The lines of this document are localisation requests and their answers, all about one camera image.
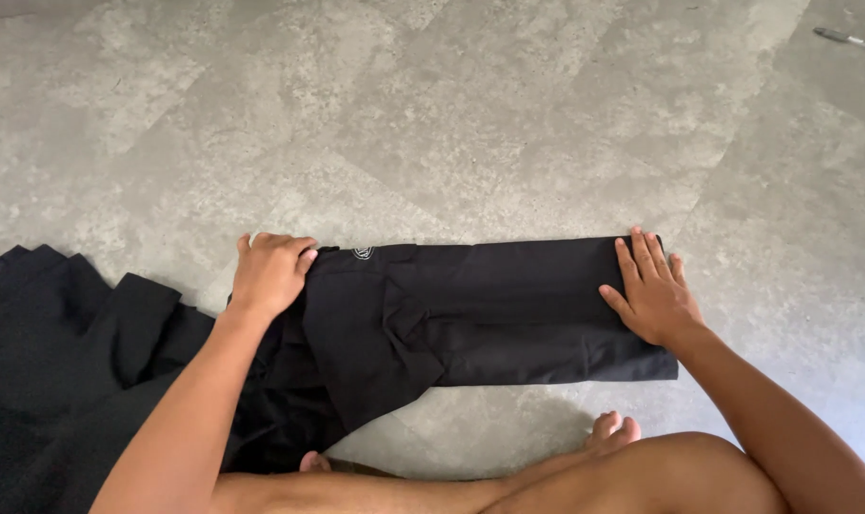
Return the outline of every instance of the concrete-look floor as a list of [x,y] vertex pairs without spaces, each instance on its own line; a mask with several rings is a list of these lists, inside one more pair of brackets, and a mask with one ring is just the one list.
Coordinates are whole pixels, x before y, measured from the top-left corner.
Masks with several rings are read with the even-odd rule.
[[[641,223],[712,327],[865,459],[865,51],[818,26],[865,38],[865,0],[0,0],[0,253],[80,251],[216,312],[245,230]],[[683,373],[434,390],[332,454],[499,474],[610,409],[730,437]]]

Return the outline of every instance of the bare foot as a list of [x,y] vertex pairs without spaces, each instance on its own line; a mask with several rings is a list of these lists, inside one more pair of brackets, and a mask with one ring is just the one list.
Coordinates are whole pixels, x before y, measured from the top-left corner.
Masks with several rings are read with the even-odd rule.
[[606,455],[641,438],[642,428],[635,420],[623,418],[616,411],[611,411],[600,415],[594,422],[583,449],[595,456]]
[[299,471],[315,472],[315,471],[331,471],[331,463],[321,454],[312,450],[305,454],[299,463]]

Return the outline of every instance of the logo patch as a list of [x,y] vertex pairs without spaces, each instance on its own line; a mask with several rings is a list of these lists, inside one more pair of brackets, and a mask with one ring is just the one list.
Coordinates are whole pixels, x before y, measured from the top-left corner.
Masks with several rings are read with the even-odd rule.
[[353,255],[356,256],[360,261],[368,261],[369,257],[372,256],[372,252],[375,251],[375,247],[370,246],[368,248],[354,248]]

